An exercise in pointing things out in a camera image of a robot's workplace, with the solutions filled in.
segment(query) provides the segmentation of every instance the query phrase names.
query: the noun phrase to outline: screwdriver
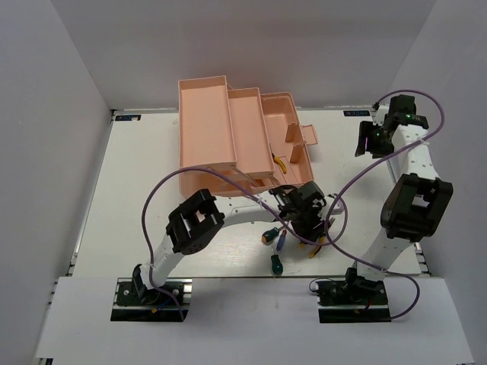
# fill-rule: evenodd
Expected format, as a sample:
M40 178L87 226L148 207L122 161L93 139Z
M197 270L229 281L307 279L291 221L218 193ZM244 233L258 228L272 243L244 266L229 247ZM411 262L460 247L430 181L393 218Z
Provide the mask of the screwdriver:
M271 230L267 230L266 232L262 233L262 242L269 243L273 241L278 235L279 229L277 227L274 227Z
M275 250L277 252L281 252L282 247L284 246L284 242L286 241L286 230L283 230L281 233L281 236L279 236L279 240L277 241L277 246L275 247Z
M274 255L271 256L271 272L274 276L281 276L283 271L281 260L279 255L275 253L274 247L272 247L272 251Z
M272 154L272 159L274 160L275 163L277 163L279 165L279 167L281 167L282 173L288 172L286 165L284 165L284 163L281 161L281 159L279 157L276 157L274 154Z

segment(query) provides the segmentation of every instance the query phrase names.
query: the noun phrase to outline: white panel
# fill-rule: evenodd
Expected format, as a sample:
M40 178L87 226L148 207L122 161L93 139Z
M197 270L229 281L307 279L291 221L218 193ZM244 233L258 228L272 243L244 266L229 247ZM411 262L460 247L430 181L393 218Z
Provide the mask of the white panel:
M177 81L363 105L387 91L434 0L53 0L110 108L177 106Z
M394 323L320 324L309 279L197 279L181 323L110 322L116 280L63 278L38 357L54 364L455 365L472 357L442 279L419 279ZM393 313L415 288L386 279Z
M476 363L487 363L487 4L438 2L411 48L393 89L416 87L442 103L446 126L431 140L434 166L454 184L454 196L437 233L422 242L428 267L445 277ZM419 101L419 113L437 125L434 107Z
M338 192L372 162L354 157L361 117L344 117L340 110L298 112L303 125L314 124L320 143L309 147L315 181L326 194ZM160 179L178 167L176 113L144 114L140 122L115 122L94 200L84 231L75 276L130 277L135 265L148 259L142 235L141 211ZM349 228L339 245L363 254L380 229L379 216L393 184L387 166L379 166L345 195ZM167 182L148 209L148 231L154 244L165 234L167 216L180 203L178 179ZM339 217L332 227L338 234ZM187 256L173 277L270 276L272 250L260 236L275 224L240 224L222 229L206 249ZM298 248L290 234L281 254L284 275L344 275L352 260L331 247L308 258L309 246ZM393 270L420 273L414 249L407 249Z
M0 362L30 363L110 112L47 0L0 2Z

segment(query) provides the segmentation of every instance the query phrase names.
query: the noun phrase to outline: white wall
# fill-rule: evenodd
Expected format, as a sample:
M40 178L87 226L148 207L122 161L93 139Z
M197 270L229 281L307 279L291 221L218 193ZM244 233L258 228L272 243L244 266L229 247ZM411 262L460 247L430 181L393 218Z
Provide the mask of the white wall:
M49 0L0 2L0 363L30 363L110 112Z
M112 109L177 107L177 81L227 75L297 105L385 93L434 0L53 0Z
M428 266L445 277L476 364L487 364L487 4L438 2L391 90L414 87L441 101L446 126L431 140L434 165L454 184L437 233L423 241ZM420 101L419 112L438 117Z

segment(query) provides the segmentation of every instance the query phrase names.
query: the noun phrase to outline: green screwdriver handle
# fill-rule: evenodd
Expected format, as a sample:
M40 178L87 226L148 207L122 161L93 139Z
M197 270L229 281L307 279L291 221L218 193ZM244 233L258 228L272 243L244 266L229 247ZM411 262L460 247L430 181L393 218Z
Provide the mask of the green screwdriver handle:
M271 270L274 276L281 276L282 275L282 263L279 260L279 255L272 255L271 256Z

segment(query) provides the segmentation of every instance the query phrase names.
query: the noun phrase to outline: sticker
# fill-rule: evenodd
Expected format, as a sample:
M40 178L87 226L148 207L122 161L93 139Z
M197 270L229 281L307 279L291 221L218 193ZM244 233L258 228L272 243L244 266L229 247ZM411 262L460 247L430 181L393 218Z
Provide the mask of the sticker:
M368 110L343 110L344 116L371 116Z
M140 114L137 114L137 115L130 115L130 116L115 116L115 121L118 122L118 121L132 121L132 120L140 120L141 118L141 115Z

